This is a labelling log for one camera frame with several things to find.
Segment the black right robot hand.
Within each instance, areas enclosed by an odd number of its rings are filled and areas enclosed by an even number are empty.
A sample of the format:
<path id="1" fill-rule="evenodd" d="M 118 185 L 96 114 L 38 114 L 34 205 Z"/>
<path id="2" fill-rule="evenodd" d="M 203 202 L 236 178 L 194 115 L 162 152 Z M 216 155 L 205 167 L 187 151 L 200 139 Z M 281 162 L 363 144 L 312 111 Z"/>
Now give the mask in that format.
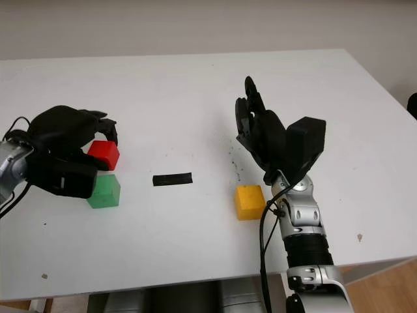
<path id="1" fill-rule="evenodd" d="M 271 186 L 285 164 L 285 127 L 279 117 L 265 108 L 251 77 L 244 81 L 245 98 L 235 103 L 237 140 L 265 172 L 263 181 Z"/>

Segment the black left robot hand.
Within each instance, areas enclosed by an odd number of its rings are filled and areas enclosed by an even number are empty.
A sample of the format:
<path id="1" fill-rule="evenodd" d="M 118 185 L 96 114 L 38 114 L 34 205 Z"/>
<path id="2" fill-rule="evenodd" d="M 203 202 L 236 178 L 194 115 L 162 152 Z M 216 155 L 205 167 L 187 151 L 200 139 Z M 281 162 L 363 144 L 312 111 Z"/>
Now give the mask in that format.
<path id="1" fill-rule="evenodd" d="M 41 152 L 53 158 L 111 171 L 117 163 L 114 148 L 110 149 L 110 153 L 99 152 L 95 155 L 84 153 L 82 148 L 93 141 L 97 133 L 118 145 L 116 124 L 104 112 L 55 106 L 36 116 L 27 134 Z"/>

